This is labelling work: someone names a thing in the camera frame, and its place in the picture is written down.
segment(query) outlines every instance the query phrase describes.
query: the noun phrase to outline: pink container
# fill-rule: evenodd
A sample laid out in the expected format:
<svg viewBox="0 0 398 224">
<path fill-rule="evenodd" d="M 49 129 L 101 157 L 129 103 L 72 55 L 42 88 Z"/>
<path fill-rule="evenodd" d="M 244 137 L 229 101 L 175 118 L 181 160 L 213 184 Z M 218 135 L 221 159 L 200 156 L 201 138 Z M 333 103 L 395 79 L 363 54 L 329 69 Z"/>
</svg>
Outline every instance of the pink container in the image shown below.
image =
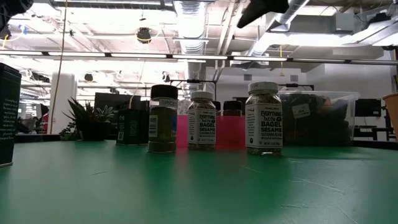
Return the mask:
<svg viewBox="0 0 398 224">
<path fill-rule="evenodd" d="M 245 119 L 237 116 L 218 116 L 216 124 L 217 149 L 245 150 Z M 188 147 L 188 116 L 177 120 L 177 147 Z"/>
</svg>

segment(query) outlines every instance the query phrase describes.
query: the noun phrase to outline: jar lid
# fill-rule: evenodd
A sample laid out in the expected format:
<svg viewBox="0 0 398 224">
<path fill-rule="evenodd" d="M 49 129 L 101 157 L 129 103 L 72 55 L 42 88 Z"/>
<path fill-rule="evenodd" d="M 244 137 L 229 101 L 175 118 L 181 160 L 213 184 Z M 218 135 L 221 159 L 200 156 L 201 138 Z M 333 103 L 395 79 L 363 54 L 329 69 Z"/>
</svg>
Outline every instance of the jar lid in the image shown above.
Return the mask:
<svg viewBox="0 0 398 224">
<path fill-rule="evenodd" d="M 274 82 L 256 82 L 249 84 L 249 94 L 258 90 L 270 90 L 278 92 L 278 84 Z"/>
<path fill-rule="evenodd" d="M 172 85 L 154 85 L 150 89 L 150 97 L 151 98 L 167 97 L 177 100 L 178 89 L 177 87 Z"/>
<path fill-rule="evenodd" d="M 191 93 L 191 99 L 198 99 L 198 98 L 204 98 L 204 99 L 213 99 L 213 94 L 205 91 L 196 91 Z"/>
<path fill-rule="evenodd" d="M 221 110 L 221 103 L 219 101 L 213 101 L 212 103 L 216 106 L 217 111 Z"/>
<path fill-rule="evenodd" d="M 242 102 L 240 101 L 225 101 L 224 110 L 242 110 Z"/>
</svg>

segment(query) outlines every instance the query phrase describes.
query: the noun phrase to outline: glass jar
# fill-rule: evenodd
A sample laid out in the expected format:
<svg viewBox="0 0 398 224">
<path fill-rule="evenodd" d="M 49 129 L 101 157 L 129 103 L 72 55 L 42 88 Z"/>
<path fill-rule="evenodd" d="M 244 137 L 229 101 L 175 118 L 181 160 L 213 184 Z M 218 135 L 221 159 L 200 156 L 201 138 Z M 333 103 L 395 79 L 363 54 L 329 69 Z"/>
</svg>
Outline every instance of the glass jar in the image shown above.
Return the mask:
<svg viewBox="0 0 398 224">
<path fill-rule="evenodd" d="M 223 107 L 223 116 L 242 116 L 242 102 L 225 101 Z"/>
<path fill-rule="evenodd" d="M 216 115 L 221 116 L 221 103 L 219 101 L 212 101 L 212 103 L 216 107 Z"/>
<path fill-rule="evenodd" d="M 246 102 L 246 149 L 249 154 L 275 155 L 282 152 L 282 103 L 278 84 L 257 82 L 249 85 Z"/>
<path fill-rule="evenodd" d="M 154 85 L 150 90 L 149 151 L 175 152 L 177 136 L 178 89 Z"/>
<path fill-rule="evenodd" d="M 188 109 L 188 149 L 213 151 L 216 147 L 216 106 L 213 94 L 197 91 L 191 94 Z"/>
</svg>

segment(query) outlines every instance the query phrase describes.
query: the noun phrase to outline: green table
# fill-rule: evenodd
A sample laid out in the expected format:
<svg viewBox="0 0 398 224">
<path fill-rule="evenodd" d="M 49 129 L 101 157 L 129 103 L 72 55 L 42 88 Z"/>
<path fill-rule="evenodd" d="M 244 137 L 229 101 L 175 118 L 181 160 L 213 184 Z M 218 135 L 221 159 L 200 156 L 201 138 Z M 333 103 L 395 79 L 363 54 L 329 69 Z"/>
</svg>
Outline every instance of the green table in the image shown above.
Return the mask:
<svg viewBox="0 0 398 224">
<path fill-rule="evenodd" d="M 398 223 L 398 151 L 283 155 L 17 144 L 0 169 L 0 223 Z"/>
</svg>

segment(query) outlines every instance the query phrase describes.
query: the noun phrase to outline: white jar lid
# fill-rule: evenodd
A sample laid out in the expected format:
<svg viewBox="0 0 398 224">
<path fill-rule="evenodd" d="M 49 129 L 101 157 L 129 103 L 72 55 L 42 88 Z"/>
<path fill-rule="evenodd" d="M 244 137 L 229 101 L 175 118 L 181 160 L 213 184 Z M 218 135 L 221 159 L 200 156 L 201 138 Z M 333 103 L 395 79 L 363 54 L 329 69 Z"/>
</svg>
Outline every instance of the white jar lid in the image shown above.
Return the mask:
<svg viewBox="0 0 398 224">
<path fill-rule="evenodd" d="M 277 93 L 278 92 L 278 83 L 256 82 L 256 83 L 249 84 L 249 94 L 253 91 L 258 91 L 258 90 L 269 90 L 269 91 L 274 91 Z"/>
<path fill-rule="evenodd" d="M 196 91 L 191 93 L 191 99 L 198 99 L 198 98 L 213 100 L 213 94 L 205 91 Z"/>
</svg>

